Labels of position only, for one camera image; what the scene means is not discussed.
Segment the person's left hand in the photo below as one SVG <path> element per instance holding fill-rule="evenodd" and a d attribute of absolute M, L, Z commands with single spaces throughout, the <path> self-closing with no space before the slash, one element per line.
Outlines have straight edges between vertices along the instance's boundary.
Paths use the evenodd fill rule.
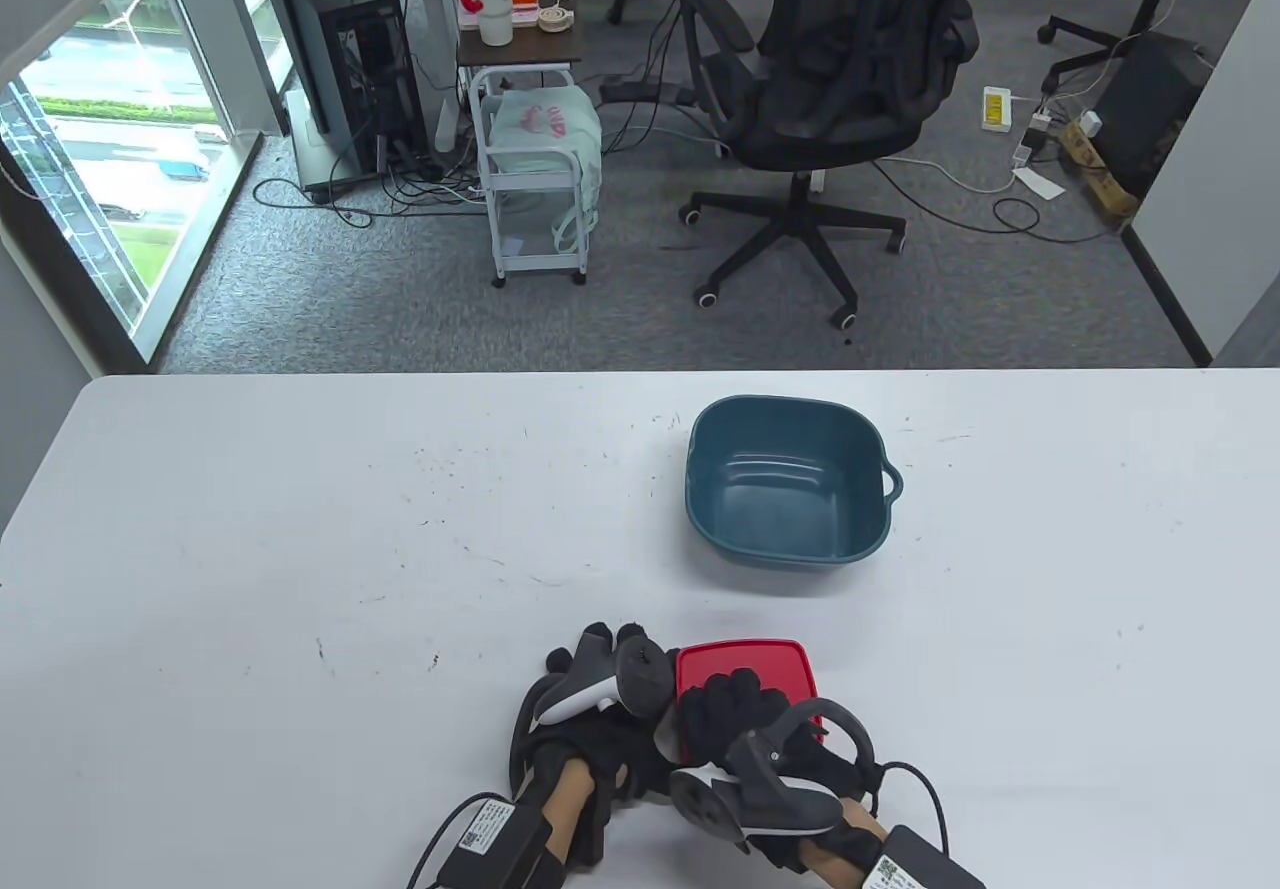
<path fill-rule="evenodd" d="M 675 657 L 635 620 L 618 631 L 595 620 L 575 650 L 548 654 L 508 760 L 515 802 L 550 826 L 545 883 L 599 865 L 617 805 L 669 794 L 677 761 L 659 738 L 675 704 Z"/>

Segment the person's right hand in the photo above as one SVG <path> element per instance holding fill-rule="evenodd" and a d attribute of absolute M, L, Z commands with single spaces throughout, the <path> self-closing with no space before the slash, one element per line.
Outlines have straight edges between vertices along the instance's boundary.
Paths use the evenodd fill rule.
<path fill-rule="evenodd" d="M 669 776 L 669 798 L 686 821 L 797 874 L 808 870 L 805 844 L 873 870 L 884 838 L 847 821 L 844 803 L 877 794 L 884 773 L 847 709 L 792 705 L 739 669 L 684 693 L 677 721 L 686 764 Z"/>

